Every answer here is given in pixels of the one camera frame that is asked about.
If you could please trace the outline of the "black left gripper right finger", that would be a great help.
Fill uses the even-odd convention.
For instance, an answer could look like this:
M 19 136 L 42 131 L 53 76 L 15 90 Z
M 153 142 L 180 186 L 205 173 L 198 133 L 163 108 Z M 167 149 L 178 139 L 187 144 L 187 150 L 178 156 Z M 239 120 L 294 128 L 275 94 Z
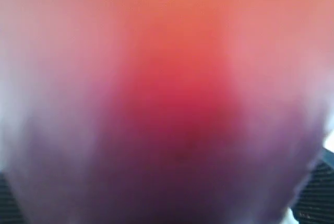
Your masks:
M 299 223 L 333 224 L 333 152 L 323 149 L 322 160 L 292 211 Z

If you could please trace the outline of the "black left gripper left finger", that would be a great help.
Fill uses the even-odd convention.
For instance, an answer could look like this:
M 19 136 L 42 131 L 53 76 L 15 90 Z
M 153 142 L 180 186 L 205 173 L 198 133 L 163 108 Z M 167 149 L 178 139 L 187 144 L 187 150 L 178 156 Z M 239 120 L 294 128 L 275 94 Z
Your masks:
M 25 224 L 26 220 L 14 198 L 4 174 L 1 172 L 0 216 L 1 224 Z

